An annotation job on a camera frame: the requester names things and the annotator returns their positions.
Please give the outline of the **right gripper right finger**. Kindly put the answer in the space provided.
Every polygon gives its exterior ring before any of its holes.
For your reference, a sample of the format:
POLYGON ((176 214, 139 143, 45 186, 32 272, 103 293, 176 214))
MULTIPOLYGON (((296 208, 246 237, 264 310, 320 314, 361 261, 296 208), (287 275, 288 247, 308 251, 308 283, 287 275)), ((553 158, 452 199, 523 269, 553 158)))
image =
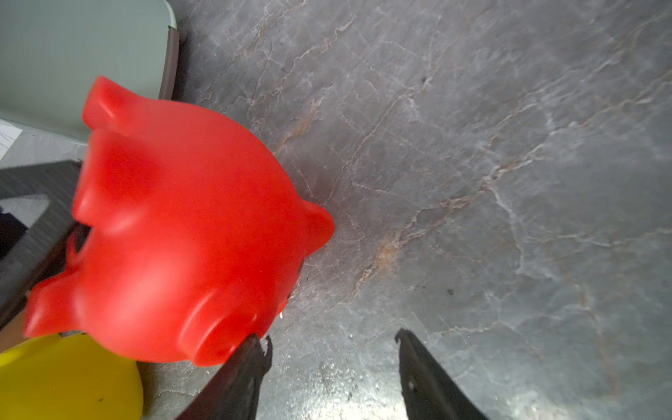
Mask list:
POLYGON ((413 332, 400 329, 395 341, 400 344, 399 372, 409 419, 488 419, 413 332))

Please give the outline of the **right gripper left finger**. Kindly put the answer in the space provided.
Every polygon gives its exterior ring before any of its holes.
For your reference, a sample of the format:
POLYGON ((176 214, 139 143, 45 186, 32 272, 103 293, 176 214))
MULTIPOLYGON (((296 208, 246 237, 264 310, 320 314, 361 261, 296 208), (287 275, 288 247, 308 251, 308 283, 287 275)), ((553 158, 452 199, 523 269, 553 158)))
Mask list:
POLYGON ((256 419, 262 380, 272 366, 271 338, 265 342, 267 348, 257 335, 248 336, 178 420, 256 419))

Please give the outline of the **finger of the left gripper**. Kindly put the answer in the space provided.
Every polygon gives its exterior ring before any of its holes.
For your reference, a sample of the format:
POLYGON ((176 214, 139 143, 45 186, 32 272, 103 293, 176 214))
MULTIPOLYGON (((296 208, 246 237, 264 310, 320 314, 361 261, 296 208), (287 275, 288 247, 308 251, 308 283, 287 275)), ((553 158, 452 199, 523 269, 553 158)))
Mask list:
POLYGON ((7 327, 26 307, 35 285, 65 266, 68 239, 81 250, 89 227, 72 215, 81 161, 59 161, 1 170, 1 198, 38 196, 47 205, 31 226, 1 213, 1 327, 7 327))

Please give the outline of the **red piggy bank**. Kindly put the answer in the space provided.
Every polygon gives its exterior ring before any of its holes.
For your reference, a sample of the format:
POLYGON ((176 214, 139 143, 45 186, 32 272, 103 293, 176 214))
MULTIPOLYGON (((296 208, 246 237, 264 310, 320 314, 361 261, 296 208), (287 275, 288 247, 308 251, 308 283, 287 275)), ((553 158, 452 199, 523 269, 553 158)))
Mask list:
POLYGON ((269 332, 309 255, 333 237, 271 151, 199 106, 145 98, 105 77, 73 218, 84 245, 28 297, 24 335, 80 331, 141 362, 225 363, 269 332))

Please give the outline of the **yellow piggy bank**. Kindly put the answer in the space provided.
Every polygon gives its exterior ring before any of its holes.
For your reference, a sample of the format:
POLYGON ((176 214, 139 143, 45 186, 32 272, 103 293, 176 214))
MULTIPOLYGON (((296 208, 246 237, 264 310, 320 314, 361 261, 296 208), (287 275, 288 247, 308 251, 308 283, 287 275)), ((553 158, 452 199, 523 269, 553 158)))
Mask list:
POLYGON ((1 353, 3 419, 139 419, 137 363, 86 334, 28 339, 1 353))

